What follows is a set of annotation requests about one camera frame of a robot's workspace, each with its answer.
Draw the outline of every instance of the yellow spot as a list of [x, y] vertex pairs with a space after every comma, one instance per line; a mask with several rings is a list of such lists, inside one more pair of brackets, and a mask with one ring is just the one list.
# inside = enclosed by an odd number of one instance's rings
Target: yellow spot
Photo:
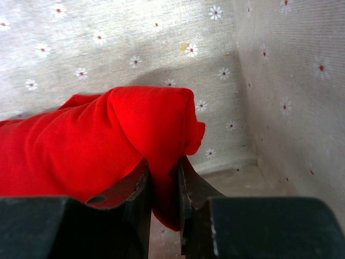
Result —
[[185, 51], [187, 47], [188, 47], [188, 44], [182, 44], [180, 50]]

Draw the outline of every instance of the screw hole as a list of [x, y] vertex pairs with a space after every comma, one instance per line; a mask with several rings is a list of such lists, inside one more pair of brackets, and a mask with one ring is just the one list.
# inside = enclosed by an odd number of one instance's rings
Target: screw hole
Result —
[[105, 201], [107, 198], [104, 196], [96, 196], [89, 199], [86, 203], [95, 203]]

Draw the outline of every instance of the red fabric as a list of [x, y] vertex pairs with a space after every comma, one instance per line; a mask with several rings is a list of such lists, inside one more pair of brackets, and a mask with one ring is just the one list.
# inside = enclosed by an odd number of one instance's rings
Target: red fabric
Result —
[[75, 95], [55, 112], [0, 122], [0, 196], [70, 195], [85, 202], [144, 157], [153, 178], [153, 211], [177, 230], [174, 169], [181, 156], [196, 153], [204, 132], [194, 95], [185, 88]]

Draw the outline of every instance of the red cloth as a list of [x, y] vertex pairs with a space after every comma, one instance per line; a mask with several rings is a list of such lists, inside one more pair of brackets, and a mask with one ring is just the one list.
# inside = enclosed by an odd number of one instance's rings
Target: red cloth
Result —
[[0, 122], [0, 196], [69, 195], [81, 201], [112, 186], [144, 157], [153, 211], [178, 229], [177, 160], [197, 152], [205, 125], [185, 88], [117, 87], [73, 96], [55, 112]]

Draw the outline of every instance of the beige fabric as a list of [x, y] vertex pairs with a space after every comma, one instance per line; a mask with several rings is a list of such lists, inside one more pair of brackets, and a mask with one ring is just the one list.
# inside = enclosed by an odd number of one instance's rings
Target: beige fabric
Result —
[[344, 13], [336, 0], [2, 0], [0, 119], [115, 86], [185, 86], [207, 124], [199, 173], [257, 162], [345, 226]]

